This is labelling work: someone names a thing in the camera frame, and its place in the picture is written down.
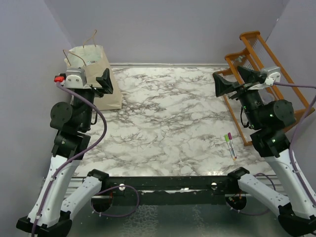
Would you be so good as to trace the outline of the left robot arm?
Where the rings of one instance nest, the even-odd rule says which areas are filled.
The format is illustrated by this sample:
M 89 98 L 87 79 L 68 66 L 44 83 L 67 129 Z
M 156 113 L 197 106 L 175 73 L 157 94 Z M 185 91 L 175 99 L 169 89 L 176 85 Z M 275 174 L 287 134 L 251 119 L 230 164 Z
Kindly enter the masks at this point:
M 74 217 L 93 195 L 109 189 L 108 174 L 93 170 L 69 197 L 65 197 L 71 178 L 84 154 L 104 138 L 89 145 L 87 132 L 93 125 L 92 112 L 104 119 L 93 104 L 95 97 L 113 94 L 109 69 L 96 77 L 97 87 L 87 82 L 83 68 L 68 69 L 55 76 L 61 90 L 71 94 L 71 103 L 56 103 L 50 112 L 50 127 L 57 130 L 52 148 L 50 167 L 44 185 L 31 212 L 17 221 L 16 228 L 38 237 L 65 237 Z

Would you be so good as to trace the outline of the beige paper bag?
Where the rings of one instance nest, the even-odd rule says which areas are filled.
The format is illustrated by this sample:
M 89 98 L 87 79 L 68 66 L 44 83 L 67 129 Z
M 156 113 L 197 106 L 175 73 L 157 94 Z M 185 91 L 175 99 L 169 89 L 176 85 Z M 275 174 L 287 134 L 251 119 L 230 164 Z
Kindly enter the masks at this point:
M 96 80 L 101 77 L 105 70 L 109 70 L 110 82 L 113 87 L 112 94 L 105 94 L 102 98 L 95 98 L 94 105 L 101 111 L 119 110 L 122 108 L 123 95 L 119 89 L 118 82 L 101 45 L 88 44 L 85 41 L 82 46 L 63 51 L 65 63 L 68 68 L 82 68 L 85 71 L 87 83 L 96 88 L 101 85 Z

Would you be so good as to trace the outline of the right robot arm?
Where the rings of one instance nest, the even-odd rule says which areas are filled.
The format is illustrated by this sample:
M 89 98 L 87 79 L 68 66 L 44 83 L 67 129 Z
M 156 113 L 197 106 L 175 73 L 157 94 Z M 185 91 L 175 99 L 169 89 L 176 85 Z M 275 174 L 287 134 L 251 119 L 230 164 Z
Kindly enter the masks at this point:
M 232 193 L 240 190 L 252 195 L 271 212 L 282 228 L 293 237 L 316 234 L 316 194 L 300 170 L 296 161 L 292 140 L 288 140 L 284 128 L 296 124 L 292 103 L 279 99 L 264 104 L 260 89 L 281 85 L 280 67 L 274 66 L 254 71 L 242 66 L 237 68 L 244 83 L 231 82 L 219 73 L 213 73 L 217 97 L 231 94 L 239 100 L 248 119 L 252 145 L 260 157 L 275 172 L 285 195 L 269 188 L 243 168 L 230 173 L 227 188 Z

